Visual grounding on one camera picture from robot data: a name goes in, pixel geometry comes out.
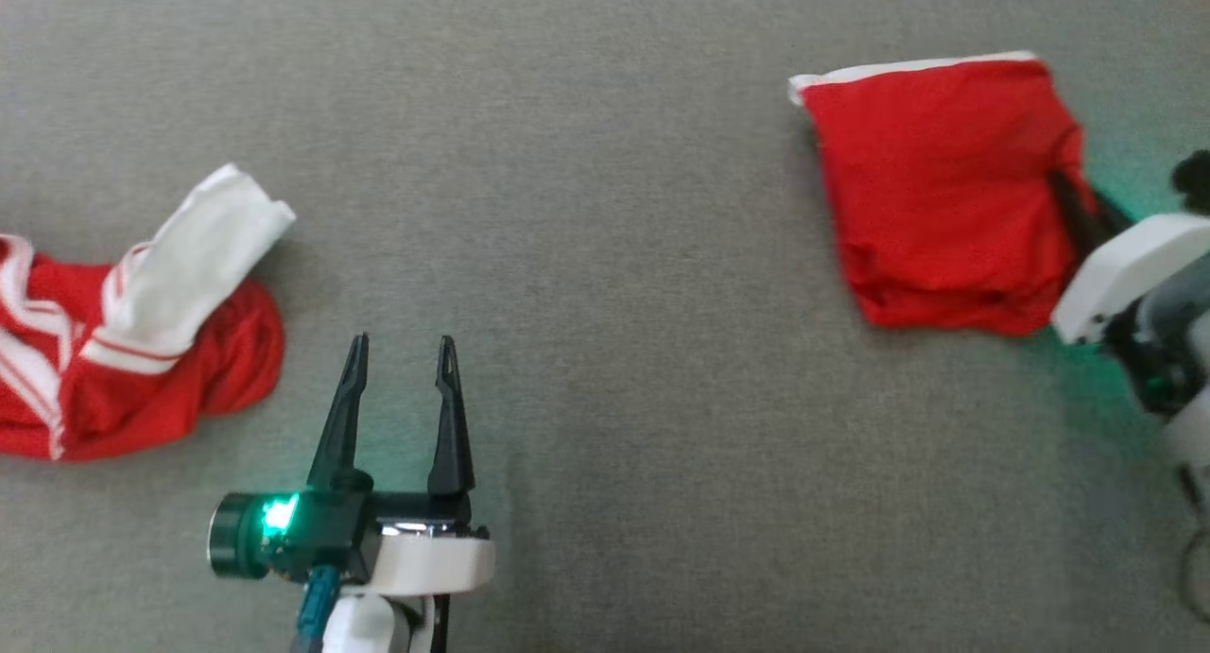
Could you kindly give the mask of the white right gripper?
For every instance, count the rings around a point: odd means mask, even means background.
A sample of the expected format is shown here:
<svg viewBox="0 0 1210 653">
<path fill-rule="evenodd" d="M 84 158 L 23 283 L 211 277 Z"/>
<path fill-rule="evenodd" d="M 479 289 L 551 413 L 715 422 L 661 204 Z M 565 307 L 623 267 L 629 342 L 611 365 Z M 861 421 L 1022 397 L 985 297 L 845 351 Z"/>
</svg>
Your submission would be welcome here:
<svg viewBox="0 0 1210 653">
<path fill-rule="evenodd" d="M 1047 183 L 1081 268 L 1051 326 L 1067 346 L 1104 349 L 1137 403 L 1171 420 L 1208 388 L 1209 221 L 1192 214 L 1135 218 L 1100 187 L 1095 210 L 1064 171 Z"/>
</svg>

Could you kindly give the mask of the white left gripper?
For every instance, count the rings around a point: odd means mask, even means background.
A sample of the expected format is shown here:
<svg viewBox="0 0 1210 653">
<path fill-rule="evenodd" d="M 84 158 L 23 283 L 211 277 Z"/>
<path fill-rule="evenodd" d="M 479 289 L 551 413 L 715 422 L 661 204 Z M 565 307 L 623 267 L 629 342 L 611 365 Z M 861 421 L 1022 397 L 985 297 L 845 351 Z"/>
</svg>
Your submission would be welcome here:
<svg viewBox="0 0 1210 653">
<path fill-rule="evenodd" d="M 474 593 L 495 576 L 495 542 L 472 524 L 476 467 L 457 343 L 440 336 L 436 458 L 427 492 L 371 492 L 374 479 L 355 466 L 361 399 L 368 383 L 369 336 L 355 335 L 336 395 L 319 435 L 306 484 L 357 492 L 334 509 L 302 495 L 284 532 L 284 576 L 307 580 L 315 568 L 338 572 L 340 595 L 407 599 Z"/>
</svg>

